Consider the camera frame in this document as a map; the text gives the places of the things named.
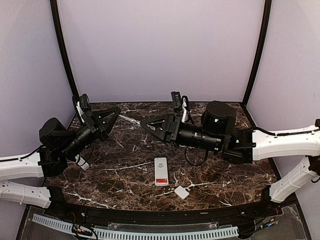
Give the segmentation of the white remote green buttons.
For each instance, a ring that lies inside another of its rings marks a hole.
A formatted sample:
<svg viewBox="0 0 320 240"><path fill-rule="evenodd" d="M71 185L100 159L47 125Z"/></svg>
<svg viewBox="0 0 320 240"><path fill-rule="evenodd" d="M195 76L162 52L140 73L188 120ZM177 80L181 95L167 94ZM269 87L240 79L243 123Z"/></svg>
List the white remote green buttons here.
<svg viewBox="0 0 320 240"><path fill-rule="evenodd" d="M167 179L167 184L157 184L156 179ZM154 159L154 184L157 187L169 185L168 162L166 157Z"/></svg>

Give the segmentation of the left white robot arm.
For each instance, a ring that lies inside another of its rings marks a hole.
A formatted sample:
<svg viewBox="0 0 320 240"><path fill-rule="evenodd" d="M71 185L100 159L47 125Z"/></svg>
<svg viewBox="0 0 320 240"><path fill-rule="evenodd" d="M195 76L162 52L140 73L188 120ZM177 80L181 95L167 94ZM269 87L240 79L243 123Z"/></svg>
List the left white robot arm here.
<svg viewBox="0 0 320 240"><path fill-rule="evenodd" d="M42 143L25 155L0 159L0 198L5 201L51 208L60 218L71 213L59 187L35 187L15 183L15 179L49 178L60 175L75 162L86 171L90 165L81 152L95 140L105 141L120 114L119 107L105 110L87 110L81 116L83 124L76 130L68 130L55 117L49 119L39 130Z"/></svg>

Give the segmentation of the clear pen screwdriver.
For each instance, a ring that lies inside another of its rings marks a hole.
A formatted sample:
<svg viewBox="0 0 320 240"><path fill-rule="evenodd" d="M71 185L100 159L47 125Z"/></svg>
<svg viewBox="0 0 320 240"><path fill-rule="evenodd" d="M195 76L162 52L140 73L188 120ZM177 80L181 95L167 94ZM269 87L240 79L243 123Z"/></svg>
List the clear pen screwdriver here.
<svg viewBox="0 0 320 240"><path fill-rule="evenodd" d="M127 116L124 116L124 115L121 115L121 114L119 115L119 117L120 117L121 119L124 119L124 120L126 120L126 121L128 121L128 122L130 122L130 123L135 124L135 125L138 125L138 126L141 125L141 122L140 122L139 120L134 119L134 118L127 117Z"/></svg>

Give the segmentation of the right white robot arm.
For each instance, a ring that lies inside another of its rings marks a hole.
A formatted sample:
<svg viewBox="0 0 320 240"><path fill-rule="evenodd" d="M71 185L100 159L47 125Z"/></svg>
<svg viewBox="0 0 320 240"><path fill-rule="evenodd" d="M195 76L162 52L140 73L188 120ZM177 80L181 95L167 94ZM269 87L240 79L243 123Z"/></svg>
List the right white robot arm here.
<svg viewBox="0 0 320 240"><path fill-rule="evenodd" d="M305 128L267 131L260 127L235 130L237 111L221 101L211 101L201 115L201 125L188 124L187 108L174 103L174 114L143 120L140 125L155 138L175 147L185 146L221 153L232 164L246 164L273 157L302 156L286 176L267 186L255 213L266 217L289 195L320 175L320 121Z"/></svg>

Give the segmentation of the white battery cover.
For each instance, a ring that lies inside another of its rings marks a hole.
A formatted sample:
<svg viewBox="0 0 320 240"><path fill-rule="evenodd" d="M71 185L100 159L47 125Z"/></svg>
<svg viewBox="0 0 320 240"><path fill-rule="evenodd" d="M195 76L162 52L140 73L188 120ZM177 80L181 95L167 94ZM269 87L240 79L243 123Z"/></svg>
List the white battery cover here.
<svg viewBox="0 0 320 240"><path fill-rule="evenodd" d="M190 195L190 193L181 185L174 189L174 193L183 200Z"/></svg>

